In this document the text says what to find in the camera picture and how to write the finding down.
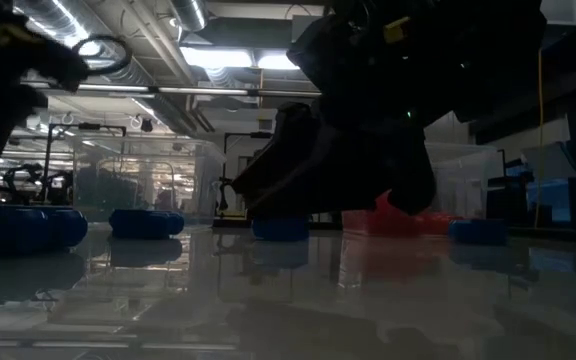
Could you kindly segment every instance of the overhead pipe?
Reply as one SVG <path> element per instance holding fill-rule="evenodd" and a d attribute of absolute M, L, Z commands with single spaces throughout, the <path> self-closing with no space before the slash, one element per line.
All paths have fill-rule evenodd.
<path fill-rule="evenodd" d="M 157 33 L 157 36 L 159 36 L 159 38 L 161 39 L 161 42 L 164 45 L 166 45 L 166 43 L 168 42 L 166 40 L 167 35 L 162 33 L 161 29 L 159 29 L 160 31 L 157 31 L 156 29 L 156 27 L 158 27 L 157 20 L 155 20 L 155 18 L 150 14 L 150 11 L 148 9 L 145 9 L 145 7 L 143 7 L 143 4 L 141 4 L 139 1 L 134 1 L 132 3 L 129 0 L 119 0 L 119 1 L 123 6 L 124 10 L 126 10 L 126 12 L 128 13 L 128 15 L 133 17 L 133 19 L 137 23 L 137 27 L 139 28 L 139 30 L 141 30 L 141 33 L 146 37 L 150 45 L 152 45 L 157 54 L 159 54 L 159 56 L 163 59 L 166 65 L 168 65 L 168 67 L 170 68 L 170 70 L 172 70 L 175 76 L 177 76 L 177 78 L 184 84 L 193 84 L 195 81 L 192 78 L 192 72 L 190 71 L 190 67 L 188 66 L 186 61 L 181 57 L 173 59 L 174 55 L 172 55 L 171 52 L 166 51 L 161 46 L 159 41 L 157 41 L 157 37 L 155 36 L 155 34 L 153 34 L 152 31 L 150 30 L 152 28 Z M 141 19 L 141 16 L 139 16 L 139 13 L 137 13 L 135 8 L 133 7 L 133 3 L 135 5 L 139 5 L 139 7 L 142 8 L 143 10 L 142 13 L 146 18 L 146 22 L 150 23 L 150 27 L 148 27 L 148 25 L 146 25 L 146 23 Z M 182 63 L 185 64 L 186 69 L 182 68 Z"/>
<path fill-rule="evenodd" d="M 22 81 L 35 89 L 61 92 L 56 85 L 46 81 Z M 81 84 L 77 93 L 86 92 L 113 92 L 117 95 L 132 96 L 135 94 L 184 94 L 184 95 L 222 95 L 222 96 L 249 96 L 249 97 L 290 97 L 314 99 L 321 95 L 318 91 L 291 91 L 272 89 L 219 89 L 205 87 L 173 87 L 173 86 L 133 86 L 133 85 L 105 85 L 105 84 Z"/>
<path fill-rule="evenodd" d="M 184 74 L 189 75 L 190 82 L 185 81 L 185 83 L 189 84 L 189 85 L 194 84 L 195 81 L 192 78 L 192 70 L 190 69 L 190 65 L 188 65 L 188 63 L 186 62 L 186 59 L 184 59 L 183 55 L 181 54 L 181 50 L 179 49 L 179 44 L 177 44 L 177 43 L 173 44 L 172 41 L 170 41 L 170 39 L 168 38 L 168 33 L 161 28 L 161 26 L 159 25 L 159 22 L 157 21 L 157 19 L 155 19 L 152 12 L 144 4 L 143 0 L 132 0 L 132 5 L 130 5 L 128 0 L 122 0 L 122 3 L 124 4 L 124 7 L 126 7 L 126 6 L 134 7 L 134 9 L 137 10 L 144 17 L 144 20 L 147 23 L 149 23 L 150 28 L 159 37 L 159 39 L 163 43 L 166 50 L 168 50 L 168 53 L 175 60 L 177 66 L 181 69 L 181 71 Z M 141 19 L 139 19 L 139 18 L 137 18 L 137 20 L 138 20 L 138 25 L 141 28 L 141 24 L 143 24 L 143 21 L 141 21 Z M 148 38 L 148 40 L 149 41 L 156 41 L 156 39 L 152 39 L 152 38 Z M 214 132 L 215 131 L 215 128 L 210 124 L 208 119 L 206 119 L 203 116 L 203 114 L 200 114 L 199 111 L 197 111 L 196 109 L 194 109 L 192 107 L 192 101 L 190 101 L 190 102 L 186 101 L 186 109 L 185 110 L 186 110 L 186 114 L 188 114 L 188 116 L 193 118 L 195 120 L 195 123 L 197 123 L 201 128 L 203 128 L 204 131 L 206 131 L 206 132 Z"/>
<path fill-rule="evenodd" d="M 197 32 L 208 25 L 208 8 L 203 0 L 171 0 L 178 26 L 184 31 Z"/>
<path fill-rule="evenodd" d="M 215 128 L 210 121 L 197 109 L 194 95 L 186 96 L 186 109 L 197 119 L 197 123 L 203 127 L 206 132 L 215 132 Z"/>
<path fill-rule="evenodd" d="M 93 33 L 112 33 L 83 0 L 14 0 L 14 6 L 43 27 L 46 33 L 66 43 L 69 38 L 80 39 Z M 119 51 L 115 45 L 104 44 L 103 54 L 100 55 L 113 58 Z M 142 87 L 154 84 L 148 72 L 135 59 L 126 68 L 103 78 L 111 84 L 130 83 Z M 152 99 L 143 99 L 143 102 L 152 108 L 156 117 L 172 131 L 195 135 L 197 126 L 183 116 L 168 98 L 156 94 Z"/>

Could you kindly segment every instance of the ceiling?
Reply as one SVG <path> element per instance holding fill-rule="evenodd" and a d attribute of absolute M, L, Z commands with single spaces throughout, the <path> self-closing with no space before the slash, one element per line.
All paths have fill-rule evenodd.
<path fill-rule="evenodd" d="M 66 0 L 43 0 L 50 3 Z M 179 34 L 171 19 L 173 14 L 170 0 L 70 0 L 86 8 L 86 18 L 73 18 L 82 26 L 99 21 L 103 28 L 117 36 L 125 37 L 133 50 L 134 63 L 143 69 L 150 83 L 160 86 L 217 86 L 210 82 L 203 68 L 188 65 L 179 50 L 181 46 L 208 46 L 211 48 L 245 49 L 252 54 L 253 65 L 261 53 L 267 50 L 286 50 L 305 27 L 304 19 L 312 21 L 326 10 L 328 0 L 220 0 L 207 1 L 210 12 L 208 25 L 197 33 Z M 558 23 L 574 23 L 576 0 L 544 0 L 545 10 L 551 12 Z M 156 39 L 148 38 L 144 32 L 154 33 Z M 566 31 L 559 30 L 548 42 L 556 42 Z M 300 70 L 264 70 L 250 68 L 227 68 L 238 86 L 316 91 L 313 84 Z M 88 82 L 104 82 L 102 79 L 89 79 Z M 260 102 L 226 101 L 221 98 L 201 97 L 188 99 L 186 95 L 166 95 L 175 108 L 166 121 L 154 121 L 154 132 L 186 133 L 201 136 L 203 133 L 249 132 L 258 130 L 258 120 L 273 118 L 277 106 L 286 101 L 303 101 L 290 98 L 264 98 Z M 129 131 L 140 132 L 134 128 L 135 116 L 142 118 L 150 114 L 133 99 L 108 97 L 100 93 L 95 96 L 52 95 L 50 96 L 48 119 L 61 119 L 65 114 L 74 114 L 77 121 L 105 122 L 127 126 Z M 184 122 L 187 130 L 172 127 L 170 123 Z"/>

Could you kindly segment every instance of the white panel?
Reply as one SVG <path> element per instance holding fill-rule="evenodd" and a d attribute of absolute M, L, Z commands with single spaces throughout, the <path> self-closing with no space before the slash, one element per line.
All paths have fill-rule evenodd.
<path fill-rule="evenodd" d="M 215 130 L 224 132 L 254 132 L 259 131 L 259 119 L 274 119 L 276 109 L 240 109 L 229 112 L 225 109 L 202 109 L 204 116 Z"/>
<path fill-rule="evenodd" d="M 426 141 L 433 143 L 469 144 L 468 124 L 462 124 L 449 113 L 426 127 Z"/>
<path fill-rule="evenodd" d="M 576 0 L 542 0 L 541 12 L 553 25 L 576 25 Z"/>
<path fill-rule="evenodd" d="M 207 2 L 208 10 L 218 17 L 252 18 L 252 19 L 292 19 L 294 15 L 322 15 L 323 6 L 280 5 L 280 4 L 247 4 Z"/>
<path fill-rule="evenodd" d="M 77 108 L 85 109 L 91 113 L 125 113 L 125 114 L 144 114 L 146 112 L 137 106 L 128 98 L 113 97 L 86 97 L 86 96 L 62 96 L 74 104 Z M 48 107 L 55 111 L 73 111 L 78 112 L 73 106 L 51 96 L 48 99 Z"/>
<path fill-rule="evenodd" d="M 570 140 L 568 120 L 561 118 L 544 124 L 544 145 L 555 141 Z M 507 136 L 486 145 L 496 146 L 506 151 L 506 161 L 521 157 L 521 150 L 539 145 L 539 129 L 533 128 Z"/>

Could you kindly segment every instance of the fluorescent light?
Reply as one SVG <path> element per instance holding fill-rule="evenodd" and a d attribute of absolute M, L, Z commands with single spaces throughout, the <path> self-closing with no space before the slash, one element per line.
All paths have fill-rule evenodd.
<path fill-rule="evenodd" d="M 67 38 L 64 39 L 64 44 L 68 47 L 73 47 L 75 45 L 77 45 L 78 42 L 80 42 L 81 40 L 87 38 L 86 37 L 79 37 L 79 36 L 69 36 Z M 93 41 L 89 41 L 87 43 L 84 44 L 84 46 L 81 47 L 81 49 L 79 49 L 79 55 L 82 56 L 93 56 L 93 55 L 97 55 L 99 54 L 99 51 L 101 50 L 101 47 L 99 46 L 99 44 L 96 44 Z"/>
<path fill-rule="evenodd" d="M 100 348 L 100 349 L 123 349 L 129 347 L 128 343 L 117 342 L 76 342 L 76 341 L 37 341 L 33 347 L 41 348 Z"/>
<path fill-rule="evenodd" d="M 234 345 L 224 344 L 163 344 L 163 343 L 144 343 L 142 349 L 168 349 L 168 350 L 237 350 Z"/>
<path fill-rule="evenodd" d="M 182 47 L 181 53 L 190 65 L 204 68 L 250 67 L 252 58 L 250 52 L 242 49 L 195 49 Z"/>
<path fill-rule="evenodd" d="M 79 85 L 79 90 L 145 92 L 148 91 L 148 87 L 133 85 L 81 84 Z"/>
<path fill-rule="evenodd" d="M 109 92 L 108 96 L 125 98 L 126 94 L 119 93 L 119 92 Z M 130 97 L 141 98 L 141 99 L 154 99 L 155 94 L 131 94 Z"/>
<path fill-rule="evenodd" d="M 269 70 L 299 70 L 299 67 L 290 62 L 285 54 L 264 56 L 259 59 L 257 66 Z"/>
<path fill-rule="evenodd" d="M 19 344 L 21 342 L 17 340 L 0 340 L 0 347 L 16 347 Z"/>

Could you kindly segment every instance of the white floor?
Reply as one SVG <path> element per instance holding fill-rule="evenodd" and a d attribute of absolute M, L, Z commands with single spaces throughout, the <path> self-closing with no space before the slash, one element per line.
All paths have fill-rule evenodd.
<path fill-rule="evenodd" d="M 0 360 L 576 359 L 576 246 L 107 238 L 0 259 Z"/>

